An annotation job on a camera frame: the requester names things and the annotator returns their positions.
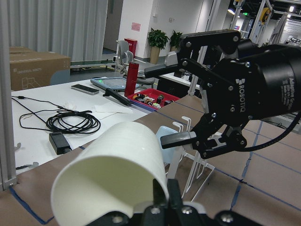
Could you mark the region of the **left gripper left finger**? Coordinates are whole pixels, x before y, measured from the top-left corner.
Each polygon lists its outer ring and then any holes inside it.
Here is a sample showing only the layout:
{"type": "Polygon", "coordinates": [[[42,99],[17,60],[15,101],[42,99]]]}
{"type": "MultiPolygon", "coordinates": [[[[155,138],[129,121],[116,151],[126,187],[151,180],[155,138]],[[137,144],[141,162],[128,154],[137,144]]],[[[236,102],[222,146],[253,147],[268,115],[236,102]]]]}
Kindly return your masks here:
{"type": "Polygon", "coordinates": [[[167,200],[163,188],[156,179],[153,179],[153,206],[167,208],[167,200]]]}

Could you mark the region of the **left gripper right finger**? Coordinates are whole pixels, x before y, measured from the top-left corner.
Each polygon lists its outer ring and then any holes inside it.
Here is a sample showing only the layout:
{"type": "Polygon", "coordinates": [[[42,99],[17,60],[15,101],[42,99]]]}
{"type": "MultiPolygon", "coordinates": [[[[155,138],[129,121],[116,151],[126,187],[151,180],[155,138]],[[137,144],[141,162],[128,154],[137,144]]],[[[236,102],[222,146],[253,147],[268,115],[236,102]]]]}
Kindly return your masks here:
{"type": "Polygon", "coordinates": [[[168,179],[167,188],[169,192],[169,206],[172,209],[179,209],[183,206],[181,191],[177,179],[168,179]]]}

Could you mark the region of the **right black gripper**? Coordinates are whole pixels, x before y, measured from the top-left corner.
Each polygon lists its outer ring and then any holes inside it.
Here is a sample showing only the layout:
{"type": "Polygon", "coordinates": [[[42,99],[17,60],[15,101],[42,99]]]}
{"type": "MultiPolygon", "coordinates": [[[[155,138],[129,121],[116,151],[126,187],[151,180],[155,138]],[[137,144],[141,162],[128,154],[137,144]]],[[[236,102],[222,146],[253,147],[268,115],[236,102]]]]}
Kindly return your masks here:
{"type": "Polygon", "coordinates": [[[192,145],[207,159],[231,151],[251,152],[270,146],[287,136],[301,118],[301,49],[273,44],[242,50],[236,30],[186,34],[181,37],[178,65],[144,69],[145,78],[158,78],[180,68],[201,80],[204,115],[192,131],[160,138],[163,149],[192,145]],[[216,45],[230,55],[213,69],[195,61],[202,46],[216,45]],[[250,120],[296,113],[289,127],[264,144],[248,147],[242,129],[250,120]]]}

